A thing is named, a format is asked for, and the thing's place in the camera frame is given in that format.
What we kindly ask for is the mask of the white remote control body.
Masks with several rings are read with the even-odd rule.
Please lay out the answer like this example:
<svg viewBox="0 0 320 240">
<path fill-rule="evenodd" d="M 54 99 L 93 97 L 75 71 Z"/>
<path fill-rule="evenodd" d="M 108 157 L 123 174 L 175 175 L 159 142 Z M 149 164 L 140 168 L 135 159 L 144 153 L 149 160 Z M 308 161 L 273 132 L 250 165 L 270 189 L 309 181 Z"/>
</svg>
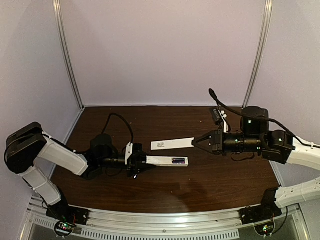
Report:
<svg viewBox="0 0 320 240">
<path fill-rule="evenodd" d="M 172 158 L 185 158 L 186 164 L 172 164 Z M 146 164 L 154 165 L 157 167 L 188 167 L 188 157 L 172 157 L 172 156 L 147 156 Z"/>
</svg>

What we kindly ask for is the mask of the white remote back cover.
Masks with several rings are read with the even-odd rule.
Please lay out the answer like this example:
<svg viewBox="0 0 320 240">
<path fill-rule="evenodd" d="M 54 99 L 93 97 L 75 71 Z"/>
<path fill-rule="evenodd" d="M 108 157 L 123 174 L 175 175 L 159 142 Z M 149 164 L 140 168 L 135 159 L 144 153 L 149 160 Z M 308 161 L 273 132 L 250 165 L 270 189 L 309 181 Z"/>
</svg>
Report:
<svg viewBox="0 0 320 240">
<path fill-rule="evenodd" d="M 195 139 L 194 137 L 189 137 L 189 138 L 152 141 L 150 144 L 150 150 L 160 151 L 160 150 L 193 148 L 194 139 Z"/>
</svg>

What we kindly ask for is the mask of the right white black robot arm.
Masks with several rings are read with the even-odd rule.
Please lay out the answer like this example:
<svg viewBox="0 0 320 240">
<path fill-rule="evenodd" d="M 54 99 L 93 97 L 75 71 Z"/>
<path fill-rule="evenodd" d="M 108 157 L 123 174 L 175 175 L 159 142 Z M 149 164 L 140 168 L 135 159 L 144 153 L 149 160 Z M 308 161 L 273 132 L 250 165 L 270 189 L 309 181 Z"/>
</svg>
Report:
<svg viewBox="0 0 320 240">
<path fill-rule="evenodd" d="M 289 130 L 269 130 L 269 112 L 265 108 L 249 106 L 238 115 L 240 132 L 230 133 L 223 113 L 213 108 L 212 118 L 218 129 L 195 138 L 192 145 L 214 155 L 252 153 L 265 160 L 279 164 L 306 166 L 315 170 L 320 168 L 320 147 L 312 142 L 302 140 Z M 252 208 L 243 208 L 243 218 L 265 215 L 267 218 L 277 216 L 281 209 L 290 205 L 319 199 L 320 179 L 315 178 L 291 187 L 270 188 L 264 192 L 261 203 Z"/>
</svg>

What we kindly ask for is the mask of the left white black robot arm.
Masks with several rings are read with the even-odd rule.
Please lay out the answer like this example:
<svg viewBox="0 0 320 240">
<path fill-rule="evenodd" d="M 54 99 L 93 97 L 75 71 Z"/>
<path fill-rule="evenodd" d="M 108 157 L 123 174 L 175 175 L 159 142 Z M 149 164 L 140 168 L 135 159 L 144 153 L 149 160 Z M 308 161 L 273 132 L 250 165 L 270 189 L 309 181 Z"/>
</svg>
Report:
<svg viewBox="0 0 320 240">
<path fill-rule="evenodd" d="M 103 169 L 125 169 L 131 177 L 155 168 L 147 163 L 140 143 L 129 143 L 128 152 L 121 154 L 111 136 L 102 133 L 90 141 L 88 150 L 79 152 L 46 134 L 38 122 L 21 128 L 7 138 L 4 162 L 42 197 L 48 213 L 63 222 L 70 221 L 74 213 L 61 189 L 36 166 L 36 159 L 54 163 L 87 180 L 101 175 Z"/>
</svg>

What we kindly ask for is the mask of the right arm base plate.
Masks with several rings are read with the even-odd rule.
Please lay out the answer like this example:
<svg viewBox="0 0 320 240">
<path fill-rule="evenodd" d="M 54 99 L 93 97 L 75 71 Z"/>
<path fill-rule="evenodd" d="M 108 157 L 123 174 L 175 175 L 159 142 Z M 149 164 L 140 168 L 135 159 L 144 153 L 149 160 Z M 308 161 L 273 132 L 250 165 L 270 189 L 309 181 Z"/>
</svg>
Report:
<svg viewBox="0 0 320 240">
<path fill-rule="evenodd" d="M 243 225 L 271 220 L 282 215 L 282 210 L 276 205 L 248 206 L 238 212 Z"/>
</svg>

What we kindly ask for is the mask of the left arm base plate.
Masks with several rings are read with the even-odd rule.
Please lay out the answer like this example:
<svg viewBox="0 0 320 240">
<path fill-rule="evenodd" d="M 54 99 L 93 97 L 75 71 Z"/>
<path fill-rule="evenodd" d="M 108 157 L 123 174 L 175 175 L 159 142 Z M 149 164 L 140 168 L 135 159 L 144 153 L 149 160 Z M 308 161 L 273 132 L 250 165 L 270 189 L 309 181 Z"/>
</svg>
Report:
<svg viewBox="0 0 320 240">
<path fill-rule="evenodd" d="M 49 206 L 46 210 L 46 216 L 54 218 L 64 223 L 73 225 L 86 225 L 90 211 L 85 208 L 69 205 Z"/>
</svg>

